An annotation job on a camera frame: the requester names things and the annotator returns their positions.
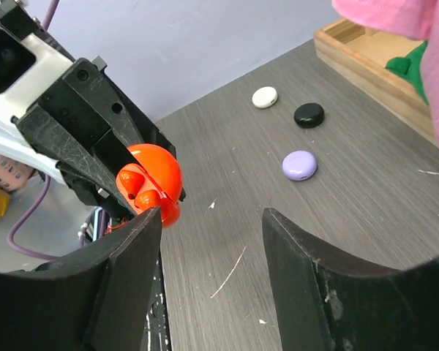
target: black disc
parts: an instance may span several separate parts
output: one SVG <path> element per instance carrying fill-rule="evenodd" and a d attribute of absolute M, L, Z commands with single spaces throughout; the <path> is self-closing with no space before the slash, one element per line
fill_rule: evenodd
<path fill-rule="evenodd" d="M 301 128 L 314 128 L 320 125 L 325 119 L 322 106 L 311 102 L 299 106 L 294 113 L 294 121 Z"/>

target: cable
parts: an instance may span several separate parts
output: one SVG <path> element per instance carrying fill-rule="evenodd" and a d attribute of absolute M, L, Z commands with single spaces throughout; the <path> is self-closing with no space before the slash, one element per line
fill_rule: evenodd
<path fill-rule="evenodd" d="M 108 233 L 111 233 L 114 230 L 122 228 L 123 226 L 125 226 L 126 223 L 127 223 L 127 220 L 126 219 L 122 219 L 122 221 L 119 224 L 116 224 L 114 226 L 112 224 L 109 224 L 108 225 Z"/>
<path fill-rule="evenodd" d="M 32 251 L 29 249 L 26 249 L 22 246 L 19 246 L 15 243 L 15 234 L 20 229 L 20 227 L 23 225 L 23 223 L 36 211 L 36 208 L 41 204 L 42 200 L 44 200 L 44 197 L 49 191 L 50 186 L 50 177 L 48 175 L 45 176 L 45 182 L 44 182 L 44 188 L 42 189 L 41 193 L 39 194 L 39 197 L 36 199 L 36 201 L 32 204 L 32 206 L 22 215 L 21 218 L 13 225 L 12 229 L 7 234 L 7 243 L 10 245 L 12 249 L 15 251 L 20 252 L 21 254 L 25 254 L 26 256 L 31 256 L 34 258 L 40 258 L 41 260 L 55 260 L 58 257 L 57 256 L 51 256 L 49 254 L 42 254 L 40 252 Z"/>
<path fill-rule="evenodd" d="M 45 15 L 44 21 L 42 23 L 42 27 L 47 31 L 50 25 L 50 22 L 52 21 L 53 16 L 56 14 L 57 6 L 59 5 L 59 0 L 52 0 L 50 2 L 47 14 Z M 36 208 L 40 205 L 42 200 L 44 200 L 44 197 L 49 191 L 50 186 L 50 177 L 48 175 L 45 175 L 45 183 L 44 188 L 42 189 L 39 197 L 36 199 L 36 201 L 32 204 L 32 206 L 22 215 L 21 218 L 13 225 L 10 232 L 7 234 L 7 243 L 10 245 L 10 247 L 21 254 L 25 254 L 27 256 L 40 258 L 41 260 L 55 260 L 58 257 L 52 256 L 49 254 L 43 254 L 41 252 L 32 251 L 29 249 L 26 249 L 22 246 L 19 246 L 15 243 L 15 234 L 20 229 L 20 227 L 23 225 L 23 223 L 36 211 Z"/>
<path fill-rule="evenodd" d="M 93 208 L 91 213 L 86 217 L 85 221 L 80 227 L 80 231 L 78 232 L 78 239 L 80 240 L 80 247 L 83 247 L 85 242 L 85 234 L 86 230 L 88 229 L 89 223 L 91 222 L 91 218 L 93 217 L 94 213 L 96 213 L 96 210 L 98 207 Z"/>
<path fill-rule="evenodd" d="M 59 5 L 60 0 L 52 0 L 50 2 L 47 13 L 45 14 L 44 20 L 42 21 L 42 27 L 47 31 L 50 26 L 50 22 L 52 22 L 53 16 L 56 14 L 57 6 Z"/>
<path fill-rule="evenodd" d="M 100 227 L 99 230 L 97 232 L 97 238 L 101 239 L 104 236 L 105 233 L 105 229 L 108 227 L 107 223 L 105 222 L 106 218 L 105 218 L 105 211 L 101 210 L 100 212 Z"/>

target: green object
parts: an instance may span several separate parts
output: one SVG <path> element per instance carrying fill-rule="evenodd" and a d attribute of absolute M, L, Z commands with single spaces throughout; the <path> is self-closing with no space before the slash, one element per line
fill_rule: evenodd
<path fill-rule="evenodd" d="M 427 42 L 423 42 L 423 44 L 411 51 L 406 57 L 393 58 L 387 62 L 386 69 L 409 82 L 418 92 L 419 96 L 429 104 L 426 94 L 424 93 L 420 72 L 421 59 L 423 58 L 426 47 Z"/>

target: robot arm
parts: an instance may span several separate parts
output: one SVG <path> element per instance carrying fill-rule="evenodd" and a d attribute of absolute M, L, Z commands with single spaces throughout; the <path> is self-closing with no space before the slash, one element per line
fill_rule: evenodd
<path fill-rule="evenodd" d="M 117 184 L 121 170 L 137 165 L 162 189 L 128 148 L 149 143 L 173 159 L 176 149 L 105 74 L 101 58 L 74 60 L 18 2 L 0 4 L 0 153 L 19 154 L 115 220 L 132 218 L 140 209 Z M 185 197 L 179 189 L 166 192 L 173 205 Z"/>

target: pink cloth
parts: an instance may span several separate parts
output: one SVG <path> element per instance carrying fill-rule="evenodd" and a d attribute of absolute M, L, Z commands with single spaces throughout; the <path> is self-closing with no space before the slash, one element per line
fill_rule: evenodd
<path fill-rule="evenodd" d="M 332 4 L 341 16 L 362 26 L 429 40 L 421 77 L 439 141 L 439 0 L 332 0 Z"/>

